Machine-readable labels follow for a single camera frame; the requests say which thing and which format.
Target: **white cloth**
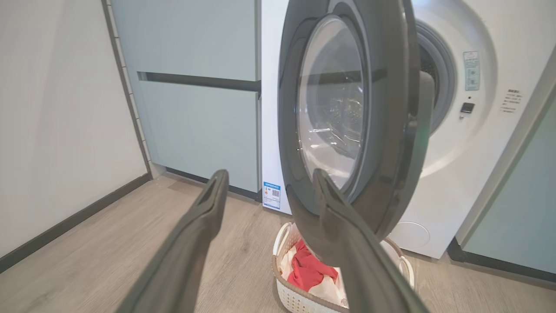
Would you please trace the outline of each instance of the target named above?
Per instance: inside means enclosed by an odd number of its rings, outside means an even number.
[[[291,261],[294,259],[296,252],[297,248],[293,246],[288,250],[280,262],[280,272],[282,273],[282,278],[286,281],[294,271],[294,268],[291,266]],[[309,289],[309,293],[330,303],[348,307],[348,297],[344,289],[344,281],[342,280],[340,268],[334,267],[334,269],[338,272],[336,283],[334,283],[332,277],[324,275],[322,282]]]
[[[297,253],[297,248],[293,246],[282,258],[280,262],[280,272],[282,273],[282,278],[287,281],[287,278],[290,277],[290,274],[294,271],[294,268],[291,266],[291,260],[294,259],[294,255]]]

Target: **red cloth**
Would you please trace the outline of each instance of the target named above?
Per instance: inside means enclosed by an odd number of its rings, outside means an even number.
[[[311,254],[303,239],[295,245],[297,252],[291,260],[291,267],[294,271],[287,278],[287,281],[305,291],[309,291],[312,287],[320,284],[323,275],[332,277],[334,283],[338,277],[338,272],[333,267],[322,264],[317,258]]]

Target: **clothes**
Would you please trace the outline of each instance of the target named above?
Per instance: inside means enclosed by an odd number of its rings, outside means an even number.
[[[292,266],[292,261],[294,259],[294,256],[297,253],[296,246],[293,246],[291,249],[289,249],[288,252],[282,258],[282,260],[280,261],[280,272],[284,280],[288,280],[288,278],[294,271],[294,268]],[[326,300],[332,304],[349,308],[348,297],[345,293],[344,282],[341,277],[340,268],[335,267],[333,269],[337,272],[336,279],[333,280],[332,277],[328,275],[323,275],[322,281],[317,285],[313,286],[311,289],[309,289],[309,293],[323,300]]]
[[[297,252],[297,248],[293,246],[291,249],[288,250],[286,255],[284,255],[282,261],[280,262],[280,271],[282,272],[282,278],[287,280],[290,277],[290,274],[294,271],[294,268],[291,266],[291,260],[294,259],[294,255]]]
[[[338,277],[338,272],[330,266],[322,264],[317,258],[311,254],[305,242],[299,240],[295,245],[297,252],[294,255],[294,259],[291,261],[291,265],[294,271],[290,273],[287,281],[304,291],[309,291],[313,286],[316,286],[322,282],[324,275],[328,275],[336,282]]]

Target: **door glass window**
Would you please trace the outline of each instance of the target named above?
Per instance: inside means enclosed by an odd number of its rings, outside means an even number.
[[[340,18],[313,31],[301,69],[297,127],[307,171],[328,172],[342,188],[361,152],[364,92],[359,50]]]

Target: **wooden floor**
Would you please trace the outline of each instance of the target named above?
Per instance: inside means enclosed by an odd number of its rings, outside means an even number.
[[[113,312],[201,187],[166,174],[0,274],[0,312]],[[208,252],[196,312],[284,312],[270,267],[289,216],[238,196]],[[431,312],[556,312],[556,291],[409,257]]]

